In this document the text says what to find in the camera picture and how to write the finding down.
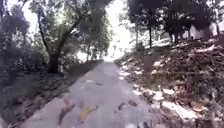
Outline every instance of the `foliage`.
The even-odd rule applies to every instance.
[[[170,36],[175,36],[177,42],[178,36],[189,31],[191,26],[203,30],[215,20],[214,9],[208,6],[208,1],[129,0],[129,17],[133,23],[148,28],[149,33],[152,28],[162,26]]]
[[[59,57],[65,55],[66,52],[62,50],[68,43],[68,40],[70,41],[70,45],[73,43],[76,48],[81,46],[81,42],[87,43],[87,41],[90,41],[90,43],[87,44],[99,47],[95,48],[93,51],[100,50],[102,52],[102,48],[104,48],[104,50],[107,49],[108,46],[105,47],[101,45],[101,42],[106,42],[105,44],[108,43],[107,39],[109,38],[106,37],[108,34],[104,34],[104,32],[106,32],[104,30],[106,27],[103,29],[104,25],[101,26],[98,24],[105,20],[101,22],[97,20],[94,21],[92,17],[101,20],[101,17],[105,15],[105,6],[109,2],[108,0],[86,0],[83,2],[78,0],[32,1],[31,9],[38,16],[40,35],[49,56],[49,72],[58,71]]]

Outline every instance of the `vegetation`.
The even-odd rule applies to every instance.
[[[158,28],[174,35],[175,42],[183,39],[183,34],[188,31],[190,39],[190,28],[194,26],[197,30],[207,29],[212,22],[220,21],[223,13],[223,6],[219,0],[129,0],[129,19],[132,23],[138,24],[139,28],[149,31],[152,46],[152,29]],[[204,31],[204,36],[211,36],[209,31]]]
[[[0,112],[7,122],[28,118],[107,54],[110,1],[19,0],[9,8],[0,0]],[[38,19],[36,32],[29,31],[25,4]]]

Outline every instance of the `paved path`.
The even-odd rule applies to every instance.
[[[58,118],[64,100],[55,98],[21,127],[137,128],[142,122],[150,126],[153,115],[149,113],[149,106],[133,93],[130,83],[119,79],[119,71],[114,63],[103,62],[74,83],[63,98],[75,107],[65,115],[61,125]]]

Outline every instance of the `tree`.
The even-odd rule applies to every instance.
[[[62,48],[71,35],[78,35],[77,27],[82,19],[90,16],[96,9],[105,8],[109,2],[109,0],[32,1],[31,9],[37,14],[40,35],[49,56],[48,72],[58,72]]]
[[[157,2],[130,0],[128,4],[130,21],[137,24],[141,29],[149,31],[150,47],[152,47],[152,29],[158,28],[160,25],[160,13],[157,11],[157,8],[160,7],[164,1],[165,0],[158,0]]]
[[[222,16],[224,13],[224,5],[221,5],[222,0],[210,0],[211,9],[214,11],[214,20],[216,24],[217,35],[220,35],[220,28],[218,22],[222,21]]]

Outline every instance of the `dry leaf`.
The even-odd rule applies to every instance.
[[[79,120],[84,123],[85,119],[88,117],[90,113],[96,111],[98,106],[86,107],[82,110],[81,114],[79,115]]]
[[[74,107],[75,104],[70,104],[70,102],[67,99],[63,99],[64,100],[64,104],[65,106],[61,109],[61,112],[59,114],[58,117],[58,124],[61,125],[64,117],[66,116],[66,114],[68,114],[69,111],[71,111]]]
[[[138,106],[137,103],[134,102],[133,100],[129,100],[128,103],[129,103],[131,106],[134,106],[134,107],[137,107],[137,106]]]
[[[123,109],[124,105],[125,105],[125,103],[121,103],[121,104],[117,107],[117,108],[118,108],[118,110]]]
[[[204,104],[201,102],[191,101],[190,104],[191,104],[192,109],[196,112],[201,112],[206,109]]]

